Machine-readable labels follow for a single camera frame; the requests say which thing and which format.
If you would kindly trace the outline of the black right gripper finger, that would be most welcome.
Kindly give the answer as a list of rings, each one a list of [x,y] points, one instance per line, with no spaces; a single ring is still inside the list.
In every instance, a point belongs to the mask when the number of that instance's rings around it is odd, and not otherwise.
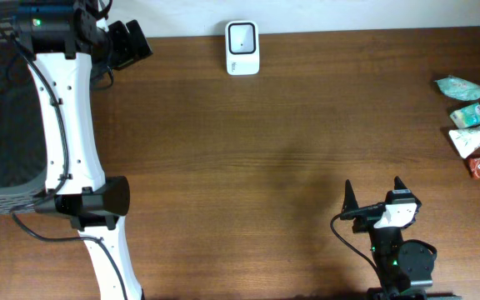
[[[342,204],[342,214],[349,215],[358,210],[358,202],[353,191],[353,186],[351,181],[348,179],[345,182],[345,191],[344,191],[344,199]]]
[[[412,199],[416,204],[420,204],[421,201],[413,194],[413,192],[405,185],[403,180],[399,177],[396,176],[394,178],[394,189],[392,190],[394,194],[396,194],[398,197],[402,196],[403,198],[407,199]]]

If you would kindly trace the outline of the white floral cream tube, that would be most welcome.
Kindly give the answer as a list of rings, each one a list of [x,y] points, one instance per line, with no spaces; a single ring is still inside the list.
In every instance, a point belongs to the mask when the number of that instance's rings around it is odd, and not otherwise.
[[[467,158],[480,148],[480,126],[450,130],[448,136],[461,158]]]

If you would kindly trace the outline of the small teal tissue pack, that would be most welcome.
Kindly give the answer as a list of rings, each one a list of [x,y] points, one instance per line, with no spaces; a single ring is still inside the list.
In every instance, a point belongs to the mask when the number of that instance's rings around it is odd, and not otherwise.
[[[480,104],[478,102],[452,112],[449,117],[459,129],[480,125]]]

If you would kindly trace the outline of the teal wet wipes packet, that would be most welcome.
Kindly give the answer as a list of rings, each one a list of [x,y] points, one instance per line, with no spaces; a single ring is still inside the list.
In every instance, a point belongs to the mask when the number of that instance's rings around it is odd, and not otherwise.
[[[460,77],[449,75],[434,82],[437,84],[440,92],[449,98],[464,102],[480,99],[480,85]]]

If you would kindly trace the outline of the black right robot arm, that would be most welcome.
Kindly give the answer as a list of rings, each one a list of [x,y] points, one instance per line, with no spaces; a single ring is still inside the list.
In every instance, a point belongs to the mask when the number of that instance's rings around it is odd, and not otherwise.
[[[452,293],[429,294],[433,285],[433,269],[438,250],[431,244],[405,240],[402,231],[416,222],[421,201],[406,187],[400,177],[394,178],[394,188],[385,200],[359,207],[353,186],[345,182],[342,210],[330,221],[332,233],[372,267],[379,287],[371,287],[366,299],[458,299]],[[353,221],[353,233],[366,233],[370,238],[371,257],[356,249],[335,229],[336,220]]]

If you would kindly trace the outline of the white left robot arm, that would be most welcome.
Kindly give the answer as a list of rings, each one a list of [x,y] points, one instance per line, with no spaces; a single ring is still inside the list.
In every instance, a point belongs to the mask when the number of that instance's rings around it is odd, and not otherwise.
[[[129,182],[103,171],[90,92],[153,51],[137,21],[111,23],[109,11],[98,1],[18,4],[12,41],[35,83],[47,150],[45,192],[30,207],[70,222],[88,250],[101,298],[142,300],[125,232]]]

